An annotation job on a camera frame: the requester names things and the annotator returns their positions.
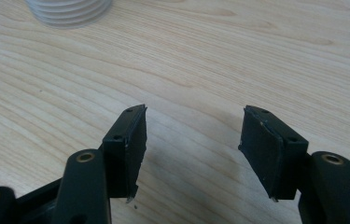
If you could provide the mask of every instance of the wooden table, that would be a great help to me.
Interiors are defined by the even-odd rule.
[[[0,185],[59,178],[139,104],[147,152],[114,223],[301,223],[298,198],[268,199],[237,149],[243,108],[350,159],[350,0],[114,0],[75,30],[0,1]]]

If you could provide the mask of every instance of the white plastic object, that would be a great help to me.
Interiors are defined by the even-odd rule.
[[[72,29],[100,19],[111,0],[25,0],[35,17],[47,26]]]

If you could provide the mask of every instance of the screw hole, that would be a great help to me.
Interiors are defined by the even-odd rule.
[[[77,156],[77,161],[78,162],[91,161],[91,160],[93,160],[94,157],[95,157],[95,155],[93,153],[85,152],[85,153],[82,153],[81,155]]]
[[[85,215],[76,215],[70,219],[69,224],[84,224],[87,222],[87,216]]]
[[[290,141],[290,142],[297,142],[298,139],[295,138],[295,137],[289,137],[289,138],[288,138],[288,141]]]
[[[324,154],[322,156],[322,158],[326,162],[329,162],[329,163],[334,164],[334,165],[342,165],[343,164],[343,159],[341,159],[337,156],[334,156],[334,155]]]

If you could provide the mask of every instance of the white ribbed object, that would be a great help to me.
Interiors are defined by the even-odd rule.
[[[100,19],[111,0],[25,0],[35,17],[55,28],[78,28]]]

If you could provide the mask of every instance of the stack of plates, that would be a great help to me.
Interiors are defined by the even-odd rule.
[[[78,28],[98,20],[111,0],[26,0],[35,17],[55,28]]]

